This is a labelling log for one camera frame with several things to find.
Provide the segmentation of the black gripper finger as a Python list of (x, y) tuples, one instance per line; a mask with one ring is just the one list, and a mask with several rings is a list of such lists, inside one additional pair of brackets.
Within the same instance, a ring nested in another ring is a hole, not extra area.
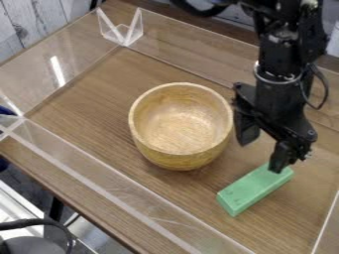
[(257, 117), (253, 114), (235, 111), (235, 129), (239, 144), (249, 145), (257, 140), (261, 133)]
[(298, 160), (297, 150), (288, 141), (276, 143), (274, 151), (270, 156), (269, 169), (280, 174), (282, 170)]

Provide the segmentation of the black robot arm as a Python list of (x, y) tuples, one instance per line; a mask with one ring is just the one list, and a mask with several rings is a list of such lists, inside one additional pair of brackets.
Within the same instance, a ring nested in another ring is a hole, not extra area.
[(316, 65), (326, 53), (324, 0), (210, 0), (211, 7), (198, 9), (189, 0), (170, 0), (187, 13), (210, 18), (239, 5), (254, 19), (260, 39), (254, 64), (255, 84), (234, 84), (235, 127), (239, 143), (250, 144), (262, 132), (276, 140), (269, 169), (284, 169), (304, 161), (318, 133), (305, 108), (318, 110), (310, 93), (316, 79), (325, 75)]

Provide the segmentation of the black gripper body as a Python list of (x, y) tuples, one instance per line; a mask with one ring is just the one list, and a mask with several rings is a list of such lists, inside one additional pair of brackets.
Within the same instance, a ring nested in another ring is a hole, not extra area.
[(242, 82), (234, 84), (235, 111), (257, 117), (261, 132), (266, 132), (276, 143), (288, 141), (296, 148), (301, 161), (306, 160), (318, 139), (305, 115), (313, 81), (314, 74), (306, 71), (296, 79), (274, 80), (260, 75), (255, 85)]

